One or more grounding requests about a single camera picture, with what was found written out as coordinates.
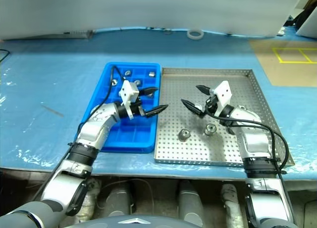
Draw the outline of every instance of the white wall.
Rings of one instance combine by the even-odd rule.
[[[274,36],[298,0],[0,0],[0,39],[151,26]]]

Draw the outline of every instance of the blue plastic tray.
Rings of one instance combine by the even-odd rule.
[[[139,79],[141,85],[139,89],[146,87],[159,87],[160,84],[160,65],[157,63],[125,63],[110,62],[107,63],[101,78],[95,88],[92,98],[85,111],[82,122],[89,116],[91,110],[102,102],[105,98],[109,87],[111,67],[115,65],[119,68],[122,75],[125,71],[130,70],[131,76],[126,79],[134,82]],[[149,72],[155,72],[155,77],[149,77]],[[107,103],[119,101],[122,102],[119,91],[122,81],[116,70],[113,78],[118,81],[116,86],[112,86]],[[150,110],[159,105],[159,90],[154,93],[153,98],[142,96],[143,109]],[[157,115],[151,118],[135,116],[132,120],[129,118],[122,119],[110,130],[107,141],[105,142],[102,152],[128,152],[128,153],[150,153],[154,149],[155,137],[157,130]]]

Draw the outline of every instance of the table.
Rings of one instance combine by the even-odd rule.
[[[279,40],[312,41],[287,28]],[[162,67],[252,69],[296,165],[285,179],[317,179],[317,88],[272,86],[248,38],[153,30],[99,32],[85,40],[15,40],[0,65],[0,166],[51,171],[72,141],[107,62],[157,62]],[[244,179],[242,168],[159,164],[150,154],[100,153],[94,174]]]

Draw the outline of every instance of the wire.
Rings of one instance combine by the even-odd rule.
[[[41,183],[38,183],[38,184],[35,184],[35,185],[31,185],[31,186],[26,186],[25,188],[28,189],[28,188],[33,188],[33,187],[37,187],[37,186],[40,186]]]
[[[10,54],[10,51],[5,50],[5,49],[0,49],[0,51],[6,52],[5,56],[3,56],[3,57],[0,59],[0,63],[1,63],[2,61],[4,61],[5,58],[8,57],[8,55]]]
[[[251,128],[259,128],[259,129],[267,130],[266,127],[257,126],[257,125],[231,125],[230,127],[251,127]],[[285,138],[284,138],[280,133],[278,133],[277,131],[274,130],[273,132],[274,132],[274,134],[276,134],[279,138],[281,138],[281,140],[282,140],[283,143],[284,143],[284,147],[285,147],[285,157],[284,157],[284,160],[283,160],[282,164],[281,164],[280,167],[279,167],[279,169],[282,170],[282,169],[285,167],[285,165],[286,165],[286,163],[287,163],[287,161],[288,161],[289,148],[288,148],[288,144],[287,144]]]
[[[305,228],[305,216],[306,216],[306,206],[307,204],[311,203],[311,202],[317,202],[317,199],[305,202],[304,204],[304,214],[303,214],[303,228]]]
[[[91,116],[107,101],[110,92],[111,92],[111,88],[112,88],[112,80],[113,80],[113,73],[114,70],[116,69],[116,71],[118,72],[118,74],[120,75],[121,80],[124,80],[124,77],[122,76],[121,72],[119,71],[119,69],[117,68],[117,66],[112,66],[111,68],[111,73],[110,73],[110,82],[109,82],[109,88],[107,91],[107,94],[105,96],[105,98],[103,99],[103,101],[89,114],[89,116],[87,117],[87,119],[80,123],[77,127],[77,132],[75,135],[75,139],[73,141],[73,143],[76,142],[77,137],[81,131],[81,128],[83,127],[83,125],[91,118]],[[67,157],[67,155],[69,154],[70,150],[71,150],[72,146],[69,146],[69,148],[67,149],[66,153],[63,155],[63,157],[59,160],[58,164],[55,166],[55,168],[53,169],[53,171],[50,173],[49,177],[44,181],[44,183],[42,184],[42,186],[39,188],[39,190],[35,193],[35,195],[32,198],[32,201],[35,201],[37,199],[37,197],[40,195],[40,193],[43,191],[43,189],[45,188],[45,186],[47,185],[47,183],[53,178],[54,174],[56,173],[57,169],[59,168],[59,166],[61,165],[61,163],[63,162],[63,160]]]
[[[153,191],[152,191],[152,187],[150,185],[150,183],[144,179],[141,179],[141,178],[132,178],[132,179],[129,179],[129,180],[122,180],[122,181],[117,181],[117,182],[112,182],[112,183],[108,183],[107,185],[103,186],[100,191],[102,191],[103,189],[109,187],[109,186],[112,186],[112,185],[115,185],[115,184],[119,184],[119,183],[122,183],[122,182],[129,182],[129,181],[142,181],[144,183],[146,183],[146,185],[148,186],[149,188],[149,191],[150,191],[150,194],[151,194],[151,201],[152,201],[152,215],[154,215],[154,196],[153,196]],[[98,201],[96,201],[96,206],[99,208],[99,209],[104,209],[105,207],[101,207],[99,206],[98,204]]]
[[[89,116],[87,117],[87,119],[86,119],[84,122],[82,122],[82,123],[80,123],[80,124],[78,125],[78,127],[77,127],[77,132],[76,132],[76,138],[77,138],[77,136],[79,135],[82,126],[83,126],[83,125],[91,118],[91,116],[92,116],[96,111],[98,111],[98,109],[107,101],[107,99],[108,99],[108,97],[109,97],[109,95],[110,95],[110,93],[111,93],[114,69],[116,69],[116,71],[117,71],[118,74],[120,75],[121,80],[124,81],[124,77],[122,76],[122,74],[121,74],[121,72],[119,71],[119,69],[117,68],[117,66],[113,66],[113,67],[111,68],[109,88],[108,88],[108,91],[107,91],[107,94],[106,94],[104,100],[89,114]]]
[[[290,208],[290,212],[291,212],[291,215],[293,217],[293,223],[296,225],[296,220],[295,220],[295,213],[294,213],[294,210],[293,210],[293,206],[292,206],[292,203],[291,203],[291,199],[288,195],[288,191],[286,190],[286,186],[285,186],[285,182],[284,182],[284,179],[282,177],[282,174],[281,174],[281,170],[276,162],[276,154],[275,154],[275,135],[274,135],[274,131],[272,130],[271,127],[269,127],[268,125],[265,125],[261,122],[258,122],[258,121],[253,121],[253,120],[243,120],[243,119],[235,119],[235,118],[227,118],[227,117],[218,117],[218,116],[215,116],[214,114],[210,113],[208,111],[208,106],[205,105],[205,112],[207,115],[211,116],[212,118],[215,118],[215,119],[218,119],[218,120],[226,120],[226,121],[235,121],[235,122],[244,122],[244,123],[252,123],[252,124],[257,124],[257,125],[260,125],[262,127],[265,127],[270,133],[271,133],[271,142],[272,142],[272,157],[273,157],[273,164],[275,166],[275,169],[276,169],[276,172],[278,174],[278,177],[279,179],[281,180],[281,184],[282,184],[282,187],[283,187],[283,190],[284,190],[284,194],[286,196],[286,200],[289,204],[289,208]]]
[[[275,135],[274,132],[272,130],[271,127],[269,127],[268,125],[265,125],[261,122],[258,121],[253,121],[253,120],[242,120],[242,119],[235,119],[235,118],[228,118],[228,117],[218,117],[215,116],[214,114],[210,113],[208,111],[208,106],[207,104],[205,105],[205,112],[207,113],[207,115],[211,116],[212,118],[218,119],[218,120],[227,120],[227,121],[235,121],[235,122],[244,122],[244,123],[252,123],[252,124],[256,124],[256,125],[260,125],[263,126],[265,128],[267,128],[267,130],[271,133],[271,138],[272,138],[272,157],[274,160],[276,160],[276,154],[275,154]]]

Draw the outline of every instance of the black cable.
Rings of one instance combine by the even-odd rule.
[[[296,225],[296,220],[295,220],[295,213],[294,213],[294,210],[293,210],[293,206],[292,206],[292,203],[291,203],[291,199],[288,195],[288,192],[286,190],[286,186],[285,186],[285,182],[284,182],[284,179],[282,177],[282,174],[281,174],[281,170],[276,162],[276,154],[275,154],[275,135],[274,135],[274,131],[272,130],[271,127],[269,127],[268,125],[265,125],[261,122],[258,122],[258,121],[253,121],[253,120],[243,120],[243,119],[235,119],[235,118],[228,118],[228,117],[218,117],[218,116],[215,116],[214,114],[210,113],[208,111],[208,106],[206,105],[205,106],[205,112],[207,115],[209,115],[210,117],[212,118],[215,118],[215,119],[218,119],[218,120],[226,120],[226,121],[235,121],[235,122],[244,122],[244,123],[251,123],[251,124],[257,124],[257,125],[260,125],[262,127],[265,127],[270,133],[271,133],[271,139],[272,139],[272,157],[273,157],[273,164],[275,166],[275,169],[276,169],[276,172],[278,174],[278,177],[279,179],[281,180],[281,183],[282,183],[282,187],[283,187],[283,190],[284,190],[284,193],[285,193],[285,196],[286,196],[286,200],[289,204],[289,207],[290,207],[290,211],[291,211],[291,215],[293,217],[293,223]]]
[[[263,127],[263,126],[257,126],[257,125],[231,125],[230,127],[251,127],[251,128],[259,128],[259,129],[263,129],[263,130],[267,130],[266,127]],[[285,147],[285,157],[284,157],[284,160],[283,162],[281,163],[281,165],[279,166],[279,169],[282,170],[287,161],[288,161],[288,157],[289,157],[289,148],[288,148],[288,144],[285,140],[285,138],[280,134],[278,133],[277,131],[273,130],[274,134],[276,134],[279,138],[281,138],[281,140],[283,141],[284,143],[284,147]]]
[[[311,202],[317,202],[317,199],[305,202],[304,204],[304,214],[303,214],[303,228],[305,228],[305,216],[306,216],[306,206],[307,204],[311,203]]]
[[[120,75],[121,80],[124,80],[124,77],[122,76],[121,72],[119,71],[119,69],[117,68],[117,66],[113,66],[111,68],[111,73],[110,73],[110,82],[109,82],[109,88],[107,91],[107,94],[105,96],[105,98],[103,99],[103,101],[89,114],[89,116],[87,117],[87,119],[80,123],[77,127],[77,132],[76,132],[76,136],[75,139],[73,141],[72,144],[74,144],[77,140],[77,137],[81,131],[81,128],[83,127],[83,125],[91,118],[91,116],[106,102],[106,100],[108,99],[110,93],[111,93],[111,88],[112,88],[112,80],[113,80],[113,73],[114,70],[116,69],[116,71],[118,72],[118,74]],[[43,191],[43,189],[45,188],[45,186],[47,185],[47,183],[52,179],[52,177],[54,176],[55,172],[57,171],[58,167],[61,165],[61,163],[63,162],[63,160],[67,157],[67,155],[69,154],[70,150],[72,148],[72,145],[69,146],[68,150],[66,151],[66,153],[63,155],[63,157],[59,160],[58,164],[55,166],[55,168],[53,169],[53,171],[51,172],[50,176],[44,181],[44,183],[41,185],[41,187],[39,188],[39,190],[37,190],[37,192],[35,193],[35,195],[32,198],[32,201],[35,201],[36,198],[40,195],[40,193]]]
[[[0,51],[6,52],[5,56],[3,56],[3,57],[0,59],[0,63],[1,63],[2,61],[4,61],[5,58],[8,57],[8,55],[10,54],[10,51],[5,50],[5,49],[0,49]]]
[[[243,119],[235,119],[235,118],[228,118],[228,117],[218,117],[215,116],[214,114],[210,113],[208,111],[208,106],[207,104],[205,105],[205,112],[207,115],[211,116],[212,118],[218,119],[218,120],[227,120],[227,121],[235,121],[235,122],[244,122],[244,123],[251,123],[251,124],[256,124],[256,125],[260,125],[263,126],[265,128],[267,128],[267,130],[271,133],[271,138],[272,138],[272,156],[273,159],[276,160],[276,154],[275,154],[275,135],[274,132],[272,130],[271,127],[269,127],[268,125],[265,125],[261,122],[258,121],[254,121],[254,120],[243,120]]]

